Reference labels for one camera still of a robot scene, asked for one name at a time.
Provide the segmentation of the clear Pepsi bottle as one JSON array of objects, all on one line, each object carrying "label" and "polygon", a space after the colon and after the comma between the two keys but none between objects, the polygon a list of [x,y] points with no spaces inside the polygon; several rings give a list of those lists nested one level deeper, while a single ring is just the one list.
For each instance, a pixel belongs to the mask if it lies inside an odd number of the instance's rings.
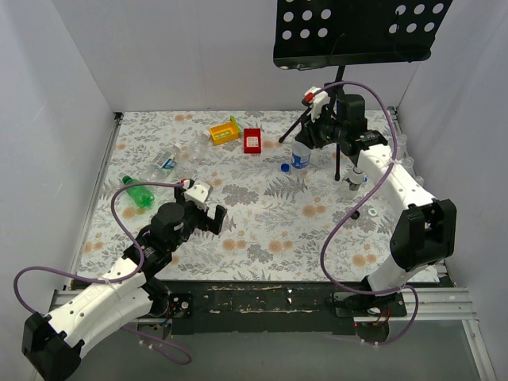
[{"label": "clear Pepsi bottle", "polygon": [[311,149],[302,142],[293,140],[291,143],[291,166],[298,176],[304,176],[310,166]]}]

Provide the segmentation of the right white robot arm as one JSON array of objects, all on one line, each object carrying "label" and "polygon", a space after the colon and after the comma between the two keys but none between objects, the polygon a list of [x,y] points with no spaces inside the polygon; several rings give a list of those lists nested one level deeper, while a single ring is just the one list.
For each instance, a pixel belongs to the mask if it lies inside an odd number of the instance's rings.
[{"label": "right white robot arm", "polygon": [[295,140],[309,149],[337,144],[354,167],[374,181],[371,191],[380,192],[398,217],[390,255],[363,279],[360,289],[345,289],[335,303],[350,311],[380,314],[414,275],[453,254],[456,206],[420,186],[394,157],[395,146],[381,132],[368,128],[361,96],[339,98],[337,111],[329,107],[327,96],[315,90],[304,99],[310,114],[302,119]]}]

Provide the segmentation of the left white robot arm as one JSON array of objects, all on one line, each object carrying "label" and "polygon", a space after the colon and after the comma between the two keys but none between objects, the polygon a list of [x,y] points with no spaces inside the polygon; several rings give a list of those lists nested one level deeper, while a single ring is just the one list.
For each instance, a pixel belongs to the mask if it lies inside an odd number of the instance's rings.
[{"label": "left white robot arm", "polygon": [[224,206],[217,206],[209,217],[184,198],[163,204],[137,235],[142,254],[127,248],[104,280],[48,314],[27,318],[23,355],[43,379],[66,380],[95,345],[133,319],[167,317],[169,290],[156,274],[196,229],[219,234],[226,214]]}]

